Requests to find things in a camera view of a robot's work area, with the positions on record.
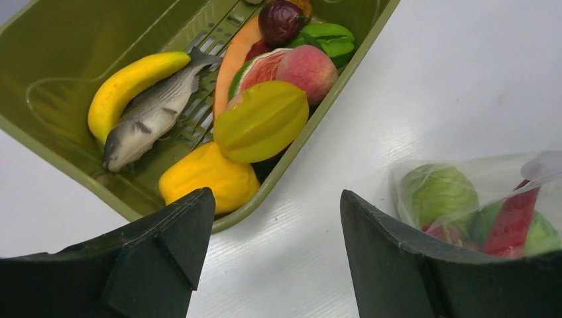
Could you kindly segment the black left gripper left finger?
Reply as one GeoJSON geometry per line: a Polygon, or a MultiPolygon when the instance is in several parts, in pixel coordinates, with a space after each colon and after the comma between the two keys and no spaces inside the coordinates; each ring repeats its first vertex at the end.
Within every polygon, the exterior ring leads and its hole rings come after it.
{"type": "Polygon", "coordinates": [[[4,258],[1,316],[185,317],[214,213],[205,187],[55,254],[4,258]]]}

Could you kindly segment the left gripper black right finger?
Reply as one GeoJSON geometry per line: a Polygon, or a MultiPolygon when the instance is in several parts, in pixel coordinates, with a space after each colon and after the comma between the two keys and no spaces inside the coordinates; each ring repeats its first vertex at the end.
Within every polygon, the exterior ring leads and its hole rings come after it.
{"type": "Polygon", "coordinates": [[[361,317],[560,317],[561,253],[508,260],[453,246],[340,199],[361,317]]]}

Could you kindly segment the green cabbage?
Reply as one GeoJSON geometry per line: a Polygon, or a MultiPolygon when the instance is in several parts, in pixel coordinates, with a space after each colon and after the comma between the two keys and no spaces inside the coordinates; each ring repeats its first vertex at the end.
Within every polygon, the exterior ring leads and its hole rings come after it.
{"type": "Polygon", "coordinates": [[[401,213],[418,228],[428,227],[438,218],[455,215],[464,229],[469,217],[480,207],[472,182],[454,166],[424,164],[409,171],[398,182],[401,213]]]}

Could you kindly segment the red chili pepper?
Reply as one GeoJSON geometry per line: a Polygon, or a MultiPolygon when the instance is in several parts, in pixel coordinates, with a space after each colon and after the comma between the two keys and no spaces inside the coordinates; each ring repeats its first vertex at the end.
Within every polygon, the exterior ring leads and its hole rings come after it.
{"type": "Polygon", "coordinates": [[[515,188],[515,194],[505,200],[492,224],[485,254],[511,259],[523,256],[539,191],[540,187],[529,180],[515,188]]]}

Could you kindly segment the clear zip top bag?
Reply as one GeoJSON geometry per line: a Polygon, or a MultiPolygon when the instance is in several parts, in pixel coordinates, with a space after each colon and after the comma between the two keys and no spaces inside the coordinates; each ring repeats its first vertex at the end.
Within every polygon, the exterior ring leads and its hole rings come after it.
{"type": "Polygon", "coordinates": [[[514,195],[515,188],[529,180],[540,187],[534,212],[539,211],[557,230],[561,239],[561,152],[546,150],[538,153],[519,153],[456,162],[401,161],[389,171],[389,186],[399,218],[405,224],[425,232],[448,244],[484,253],[488,234],[505,200],[514,195]],[[424,164],[446,164],[456,167],[472,182],[480,207],[469,217],[464,229],[455,215],[445,215],[428,227],[418,228],[401,213],[398,182],[411,170],[424,164]]]}

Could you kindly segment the green yellow mango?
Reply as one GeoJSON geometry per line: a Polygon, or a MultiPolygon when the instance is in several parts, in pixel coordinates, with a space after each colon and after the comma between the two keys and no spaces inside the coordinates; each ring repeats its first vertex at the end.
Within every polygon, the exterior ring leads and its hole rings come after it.
{"type": "Polygon", "coordinates": [[[265,81],[236,96],[234,106],[217,116],[214,141],[234,162],[261,162],[291,144],[308,115],[304,90],[286,81],[265,81]]]}

